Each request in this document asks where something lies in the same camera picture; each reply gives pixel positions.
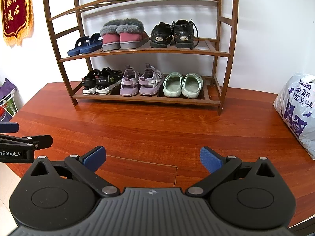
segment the shoe rack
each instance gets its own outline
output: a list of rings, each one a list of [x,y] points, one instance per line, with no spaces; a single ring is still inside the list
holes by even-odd
[[[83,24],[82,24],[82,17],[81,17],[82,12],[112,5],[112,4],[119,4],[119,3],[126,3],[126,2],[128,3],[129,1],[135,1],[135,0],[96,0],[96,1],[82,4],[82,5],[79,4],[79,0],[74,0],[74,5],[75,5],[74,8],[68,11],[65,11],[63,13],[60,13],[54,17],[52,17],[50,14],[49,0],[43,0],[43,1],[44,1],[44,10],[45,10],[45,15],[46,15],[46,22],[48,26],[48,32],[50,35],[52,47],[55,53],[55,57],[56,57],[62,78],[64,80],[65,86],[67,88],[67,91],[69,93],[69,96],[74,106],[78,104],[77,102],[78,98],[79,99],[84,98],[84,99],[101,99],[101,100],[115,100],[115,101],[132,101],[132,102],[141,101],[141,102],[153,102],[153,103],[165,103],[165,104],[215,106],[215,107],[218,107],[218,114],[219,115],[221,114],[225,97],[226,97],[227,87],[230,80],[232,64],[233,64],[236,33],[237,33],[238,0],[232,0],[233,1],[232,18],[226,18],[221,15],[222,0],[208,0],[208,1],[215,1],[218,7],[216,38],[215,39],[199,38],[199,45],[192,50],[176,48],[175,45],[172,45],[172,44],[168,46],[167,48],[151,48],[150,43],[147,42],[142,47],[139,47],[136,49],[114,50],[114,51],[107,51],[107,52],[104,52],[102,49],[100,49],[89,54],[82,54],[82,55],[64,57],[64,58],[62,58],[60,55],[57,39],[64,35],[72,33],[74,31],[79,31],[80,36],[85,36]],[[68,30],[65,30],[63,32],[60,32],[58,34],[55,34],[54,27],[53,27],[53,20],[59,17],[62,17],[64,15],[72,14],[72,13],[76,14],[78,25]],[[219,50],[222,23],[228,24],[231,26],[231,40],[230,40],[228,52],[222,52]],[[163,96],[163,90],[160,91],[160,94],[152,96],[152,97],[141,96],[140,94],[134,97],[123,97],[120,95],[116,95],[115,91],[113,91],[109,95],[85,96],[82,94],[83,87],[81,83],[78,84],[76,87],[72,88],[69,82],[67,73],[65,71],[65,67],[64,67],[64,62],[85,58],[88,69],[90,71],[92,70],[92,64],[90,60],[91,57],[110,56],[110,55],[118,55],[118,54],[134,54],[134,53],[179,53],[179,54],[192,54],[192,55],[198,54],[198,55],[205,55],[205,56],[214,56],[212,75],[202,76],[204,80],[204,87],[199,97],[196,99],[189,99],[183,96],[179,98],[168,98],[168,97]],[[227,66],[226,66],[225,78],[224,78],[222,87],[219,85],[218,80],[216,78],[218,57],[227,57]],[[212,97],[209,96],[207,86],[214,86],[216,88],[217,94],[218,94],[218,98],[216,100],[212,100]]]

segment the purple sandal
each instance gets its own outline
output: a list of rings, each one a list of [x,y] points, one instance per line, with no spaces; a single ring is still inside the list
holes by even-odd
[[[135,71],[132,67],[126,66],[123,74],[120,95],[124,97],[132,97],[139,92],[139,72]]]
[[[164,82],[164,75],[155,70],[150,64],[146,64],[144,74],[139,78],[140,94],[144,96],[153,96],[160,90],[160,86]]]

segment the plastic bag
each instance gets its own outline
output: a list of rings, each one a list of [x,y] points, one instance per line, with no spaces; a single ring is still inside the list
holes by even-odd
[[[315,160],[315,76],[296,73],[273,106],[297,140]]]

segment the black sandal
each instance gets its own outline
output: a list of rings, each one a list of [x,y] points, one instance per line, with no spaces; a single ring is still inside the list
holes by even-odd
[[[100,75],[101,71],[98,69],[94,69],[88,73],[87,76],[82,78],[83,95],[93,95],[96,92],[96,80],[95,76]]]
[[[123,71],[111,70],[109,67],[103,68],[100,75],[95,76],[96,78],[96,94],[107,95],[112,90],[121,84]]]

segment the shoelace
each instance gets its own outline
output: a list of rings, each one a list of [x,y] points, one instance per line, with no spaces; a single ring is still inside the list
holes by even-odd
[[[198,34],[198,29],[197,29],[195,23],[193,23],[193,21],[191,19],[190,19],[190,22],[195,26],[196,32],[197,32],[197,38],[198,38],[197,44],[194,47],[191,48],[191,50],[192,50],[192,49],[196,48],[198,46],[198,44],[199,44],[199,34]]]

